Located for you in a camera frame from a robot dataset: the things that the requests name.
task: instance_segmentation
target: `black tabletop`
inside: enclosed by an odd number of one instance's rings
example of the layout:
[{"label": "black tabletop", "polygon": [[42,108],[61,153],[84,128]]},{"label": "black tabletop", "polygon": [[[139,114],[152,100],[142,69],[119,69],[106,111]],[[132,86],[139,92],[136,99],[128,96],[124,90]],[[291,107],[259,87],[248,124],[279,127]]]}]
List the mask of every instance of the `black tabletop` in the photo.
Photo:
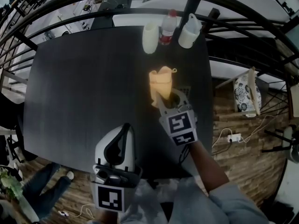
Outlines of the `black tabletop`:
[{"label": "black tabletop", "polygon": [[144,178],[195,175],[190,157],[178,167],[183,147],[164,132],[150,97],[149,72],[176,68],[173,86],[190,90],[198,136],[211,151],[213,93],[206,41],[200,35],[191,49],[184,49],[178,34],[152,55],[143,51],[142,27],[90,30],[39,44],[25,98],[25,149],[92,172],[99,140],[128,122]]}]

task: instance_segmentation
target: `yellow cloth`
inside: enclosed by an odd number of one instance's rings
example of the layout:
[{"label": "yellow cloth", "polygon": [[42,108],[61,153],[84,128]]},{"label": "yellow cloth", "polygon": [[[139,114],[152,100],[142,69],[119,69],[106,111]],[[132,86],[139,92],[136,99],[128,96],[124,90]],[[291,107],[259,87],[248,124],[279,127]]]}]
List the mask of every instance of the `yellow cloth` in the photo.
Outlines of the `yellow cloth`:
[{"label": "yellow cloth", "polygon": [[152,106],[158,108],[157,105],[157,92],[164,98],[169,99],[172,89],[172,73],[176,73],[177,69],[170,69],[167,66],[163,66],[159,72],[155,70],[149,73],[149,86],[150,95],[153,100]]}]

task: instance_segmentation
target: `jeans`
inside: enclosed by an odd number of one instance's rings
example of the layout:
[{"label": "jeans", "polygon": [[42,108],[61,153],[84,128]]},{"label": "jeans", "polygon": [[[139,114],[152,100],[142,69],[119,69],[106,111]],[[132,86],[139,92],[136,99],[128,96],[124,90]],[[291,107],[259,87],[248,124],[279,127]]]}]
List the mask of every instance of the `jeans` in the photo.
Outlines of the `jeans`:
[{"label": "jeans", "polygon": [[53,188],[41,194],[43,188],[46,187],[48,181],[59,168],[59,164],[48,164],[40,169],[23,187],[24,197],[40,219],[50,214],[55,203],[71,184],[70,179],[63,176]]}]

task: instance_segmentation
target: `power strip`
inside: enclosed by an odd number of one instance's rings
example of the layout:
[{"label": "power strip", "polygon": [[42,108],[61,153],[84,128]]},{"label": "power strip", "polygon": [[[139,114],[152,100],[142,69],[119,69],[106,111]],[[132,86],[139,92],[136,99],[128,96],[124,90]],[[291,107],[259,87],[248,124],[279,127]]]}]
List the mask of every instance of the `power strip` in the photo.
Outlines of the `power strip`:
[{"label": "power strip", "polygon": [[61,216],[64,216],[64,217],[68,217],[69,214],[67,212],[64,212],[64,211],[58,211],[58,213],[61,215]]},{"label": "power strip", "polygon": [[232,142],[241,141],[241,134],[240,133],[234,133],[228,135],[228,143],[232,140]]}]

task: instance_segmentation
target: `plastic bottle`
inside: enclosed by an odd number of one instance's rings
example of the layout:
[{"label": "plastic bottle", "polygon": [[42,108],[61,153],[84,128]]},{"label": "plastic bottle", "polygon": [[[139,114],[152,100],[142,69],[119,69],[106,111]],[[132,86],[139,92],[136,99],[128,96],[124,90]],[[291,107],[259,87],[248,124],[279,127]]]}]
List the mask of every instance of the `plastic bottle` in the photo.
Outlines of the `plastic bottle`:
[{"label": "plastic bottle", "polygon": [[172,9],[163,19],[159,42],[162,45],[168,45],[171,42],[174,30],[177,27],[177,11]]}]

